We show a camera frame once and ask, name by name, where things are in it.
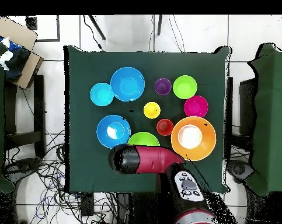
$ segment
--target lime green bowl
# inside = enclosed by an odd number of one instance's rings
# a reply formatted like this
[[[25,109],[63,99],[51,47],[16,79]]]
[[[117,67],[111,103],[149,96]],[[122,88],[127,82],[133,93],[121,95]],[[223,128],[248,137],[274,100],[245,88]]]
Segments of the lime green bowl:
[[[152,135],[149,132],[135,133],[127,143],[130,145],[160,146],[155,135]]]
[[[180,76],[173,84],[174,94],[180,99],[189,99],[197,92],[197,82],[191,76]]]

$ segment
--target blue bowl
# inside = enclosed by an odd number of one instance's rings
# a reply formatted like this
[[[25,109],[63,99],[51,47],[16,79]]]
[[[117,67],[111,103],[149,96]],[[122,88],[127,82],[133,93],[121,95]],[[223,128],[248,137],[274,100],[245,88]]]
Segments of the blue bowl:
[[[111,149],[118,144],[126,144],[130,138],[130,126],[125,118],[108,115],[103,118],[96,130],[99,142]]]
[[[131,102],[139,98],[145,89],[145,80],[140,71],[133,67],[118,69],[110,80],[110,86],[117,99]]]
[[[105,107],[113,101],[114,93],[110,85],[99,82],[91,88],[90,98],[95,105]]]

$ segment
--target table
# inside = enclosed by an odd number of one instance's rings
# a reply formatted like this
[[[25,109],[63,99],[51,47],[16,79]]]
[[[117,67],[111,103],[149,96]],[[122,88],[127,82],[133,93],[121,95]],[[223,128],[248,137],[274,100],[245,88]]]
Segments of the table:
[[[209,111],[205,118],[212,123],[217,133],[217,144],[211,155],[194,162],[198,170],[190,162],[187,162],[187,168],[203,189],[218,193],[227,192],[226,186],[222,185],[222,161],[225,60],[229,54],[228,47],[221,47],[212,54],[82,52],[71,46],[65,46],[64,52],[65,150],[69,149],[69,163],[66,159],[66,183],[70,192],[132,193],[157,190],[156,174],[123,175],[110,168],[108,164],[110,149],[102,146],[97,140],[96,127],[103,117],[118,114],[130,123],[131,134],[147,131],[158,138],[161,146],[171,147],[170,136],[160,136],[156,124],[162,118],[168,118],[174,124],[185,118],[183,109],[185,100],[177,98],[173,91],[166,96],[157,95],[154,83],[161,77],[168,78],[173,83],[180,75],[191,75],[196,79],[197,94],[204,96],[209,103]],[[109,83],[113,73],[121,67],[134,67],[143,74],[145,78],[143,95],[132,102],[122,102],[114,98],[107,107],[94,105],[89,97],[92,86],[98,82]],[[160,116],[153,120],[143,114],[143,107],[149,101],[155,101],[161,107]]]

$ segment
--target blue cloth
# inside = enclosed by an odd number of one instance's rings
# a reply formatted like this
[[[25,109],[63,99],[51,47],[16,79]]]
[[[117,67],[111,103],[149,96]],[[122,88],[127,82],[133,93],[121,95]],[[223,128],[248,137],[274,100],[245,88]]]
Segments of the blue cloth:
[[[10,47],[9,47],[9,51],[15,51],[17,49],[22,48],[21,45],[17,45],[15,43],[13,43],[12,41],[10,41]]]

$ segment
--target floor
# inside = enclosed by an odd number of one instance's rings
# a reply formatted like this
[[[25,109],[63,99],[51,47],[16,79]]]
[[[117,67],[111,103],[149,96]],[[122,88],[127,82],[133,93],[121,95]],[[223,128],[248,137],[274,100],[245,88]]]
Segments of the floor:
[[[24,16],[10,16],[10,18],[20,24],[25,23]],[[106,41],[100,38],[92,22],[86,16],[86,22],[92,27],[95,39],[105,51],[153,51],[153,37],[148,45],[153,30],[152,15],[95,16],[95,19],[105,34]],[[233,132],[238,133],[239,94],[237,88],[240,81],[255,77],[247,62],[255,58],[261,43],[275,43],[282,49],[282,15],[175,15],[175,19],[179,30],[175,25],[173,15],[170,15],[170,18],[168,15],[163,16],[161,35],[155,35],[155,51],[180,52],[175,43],[175,39],[178,39],[178,43],[182,44],[179,31],[183,36],[185,51],[211,53],[219,46],[231,47],[229,75],[234,78]],[[38,39],[57,38],[56,16],[37,16],[37,20]],[[37,42],[33,49],[34,53],[44,58],[38,74],[44,75],[46,130],[52,136],[62,133],[55,139],[57,144],[64,142],[64,53],[62,47],[72,45],[85,51],[100,51],[92,37],[91,30],[83,22],[83,16],[59,16],[59,23],[60,41]],[[157,23],[158,15],[155,15],[155,32],[157,32]],[[25,90],[25,94],[32,106],[33,89]],[[16,104],[18,132],[32,131],[33,115],[21,90],[18,90]],[[46,135],[47,144],[51,141],[49,134]],[[16,158],[23,157],[34,157],[33,145],[21,147],[21,152]],[[55,153],[49,153],[46,160],[56,160]],[[226,175],[224,181],[230,191],[222,197],[236,216],[238,223],[244,224],[247,206],[245,189],[243,185],[235,184],[229,174]],[[20,219],[30,222],[36,216],[36,209],[39,207],[44,189],[44,184],[36,174],[22,181],[17,197]],[[98,200],[104,197],[104,193],[95,195]],[[98,207],[103,204],[103,201],[98,202]],[[59,209],[58,206],[52,204],[48,210],[49,215],[54,215]],[[59,211],[52,224],[80,224],[67,213]],[[35,217],[32,224],[39,220]],[[39,224],[47,224],[47,219],[41,220]]]

